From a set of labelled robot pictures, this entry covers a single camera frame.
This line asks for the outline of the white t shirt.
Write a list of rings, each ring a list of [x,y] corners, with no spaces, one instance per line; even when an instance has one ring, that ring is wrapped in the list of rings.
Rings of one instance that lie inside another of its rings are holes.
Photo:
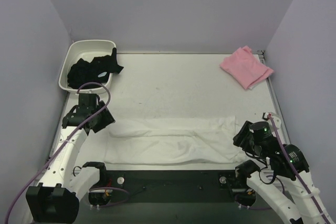
[[[233,145],[234,116],[128,119],[108,128],[104,162],[127,165],[233,164],[246,160]]]

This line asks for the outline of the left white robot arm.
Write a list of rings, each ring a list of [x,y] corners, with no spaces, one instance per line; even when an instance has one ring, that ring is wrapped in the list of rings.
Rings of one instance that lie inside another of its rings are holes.
[[[62,119],[58,144],[46,170],[35,186],[28,187],[26,200],[36,223],[74,223],[80,201],[89,189],[108,182],[103,162],[85,162],[72,174],[80,149],[90,133],[115,122],[97,94],[81,93],[78,104]]]

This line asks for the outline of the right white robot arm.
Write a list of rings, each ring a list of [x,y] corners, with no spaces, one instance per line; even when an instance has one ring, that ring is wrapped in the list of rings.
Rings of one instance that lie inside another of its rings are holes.
[[[236,179],[252,189],[283,223],[333,223],[300,149],[284,144],[266,121],[246,121],[233,138],[251,159],[235,168]]]

